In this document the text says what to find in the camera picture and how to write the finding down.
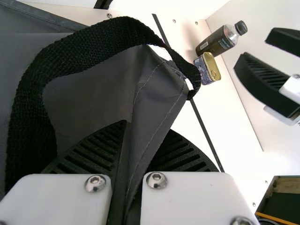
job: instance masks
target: metal can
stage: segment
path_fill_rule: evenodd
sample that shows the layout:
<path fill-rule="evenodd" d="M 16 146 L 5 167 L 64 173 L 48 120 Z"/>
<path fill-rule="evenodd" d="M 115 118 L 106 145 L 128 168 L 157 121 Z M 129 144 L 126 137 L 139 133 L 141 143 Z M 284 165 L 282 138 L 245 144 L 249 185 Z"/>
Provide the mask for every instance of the metal can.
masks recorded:
<path fill-rule="evenodd" d="M 194 60 L 194 65 L 201 74 L 201 83 L 203 85 L 221 80 L 221 74 L 215 58 L 210 52 L 204 52 L 199 58 Z"/>

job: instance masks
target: yellow object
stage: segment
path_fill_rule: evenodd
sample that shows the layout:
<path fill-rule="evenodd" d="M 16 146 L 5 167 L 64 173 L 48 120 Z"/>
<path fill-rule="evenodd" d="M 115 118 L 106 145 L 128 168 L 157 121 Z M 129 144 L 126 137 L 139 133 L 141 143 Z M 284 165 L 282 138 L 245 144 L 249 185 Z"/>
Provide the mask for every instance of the yellow object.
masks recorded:
<path fill-rule="evenodd" d="M 221 80 L 221 74 L 216 64 L 214 56 L 210 52 L 204 52 L 202 56 L 210 78 L 213 81 Z"/>
<path fill-rule="evenodd" d="M 286 225 L 299 225 L 299 224 L 294 224 L 294 223 L 291 223 L 291 222 L 283 220 L 283 219 L 279 219 L 279 218 L 276 218 L 276 217 L 273 217 L 273 216 L 269 216 L 269 215 L 263 214 L 261 212 L 256 212 L 255 215 L 257 215 L 259 217 L 262 217 L 262 218 L 265 218 L 265 219 L 273 220 L 275 222 L 286 224 Z"/>

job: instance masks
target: bottle cap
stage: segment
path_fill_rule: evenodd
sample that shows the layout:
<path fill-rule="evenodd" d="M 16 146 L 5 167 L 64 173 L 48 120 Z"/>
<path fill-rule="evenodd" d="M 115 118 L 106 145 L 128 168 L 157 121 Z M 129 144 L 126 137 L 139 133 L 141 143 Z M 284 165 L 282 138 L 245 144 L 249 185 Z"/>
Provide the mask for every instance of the bottle cap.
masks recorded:
<path fill-rule="evenodd" d="M 248 28 L 244 21 L 240 20 L 235 25 L 236 31 L 242 36 L 243 34 L 246 34 L 248 31 Z"/>

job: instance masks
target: gray fabric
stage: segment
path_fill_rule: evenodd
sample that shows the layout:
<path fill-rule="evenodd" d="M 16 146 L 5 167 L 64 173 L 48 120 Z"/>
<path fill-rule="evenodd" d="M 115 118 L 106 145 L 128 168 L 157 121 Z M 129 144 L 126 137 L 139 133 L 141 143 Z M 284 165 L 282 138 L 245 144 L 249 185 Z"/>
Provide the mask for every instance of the gray fabric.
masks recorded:
<path fill-rule="evenodd" d="M 68 35 L 54 33 L 85 26 L 14 0 L 0 0 L 0 27 L 5 33 L 0 35 L 1 199 L 8 124 L 18 83 L 43 47 Z M 45 87 L 43 101 L 58 154 L 103 127 L 128 121 L 109 224 L 121 224 L 123 207 L 128 213 L 150 161 L 184 105 L 188 87 L 183 78 L 174 63 L 143 45 L 82 73 L 54 79 Z"/>
<path fill-rule="evenodd" d="M 73 33 L 85 27 L 15 0 L 0 0 L 0 34 Z"/>
<path fill-rule="evenodd" d="M 8 125 L 19 81 L 30 62 L 43 47 L 66 35 L 0 35 L 0 199 L 4 196 Z"/>
<path fill-rule="evenodd" d="M 18 82 L 42 47 L 66 35 L 0 37 L 4 53 L 0 58 L 2 165 L 5 165 L 8 122 Z M 183 106 L 187 92 L 187 86 L 173 69 L 142 45 L 82 73 L 54 79 L 45 87 L 43 100 L 56 132 L 58 153 L 116 121 L 132 122 L 127 190 L 127 205 L 130 205 L 141 176 Z"/>

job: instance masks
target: black webbing strap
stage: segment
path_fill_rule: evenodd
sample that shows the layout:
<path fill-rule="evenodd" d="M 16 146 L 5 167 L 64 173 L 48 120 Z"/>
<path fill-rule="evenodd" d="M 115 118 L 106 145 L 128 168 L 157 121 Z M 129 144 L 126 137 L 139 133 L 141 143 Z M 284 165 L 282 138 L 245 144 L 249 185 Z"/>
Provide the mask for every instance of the black webbing strap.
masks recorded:
<path fill-rule="evenodd" d="M 82 72 L 136 45 L 165 48 L 194 87 L 187 99 L 196 94 L 201 84 L 198 69 L 136 19 L 106 20 L 54 42 L 35 57 L 16 92 L 7 140 L 6 191 L 22 176 L 41 172 L 56 157 L 55 132 L 43 105 L 43 88 L 56 77 Z"/>

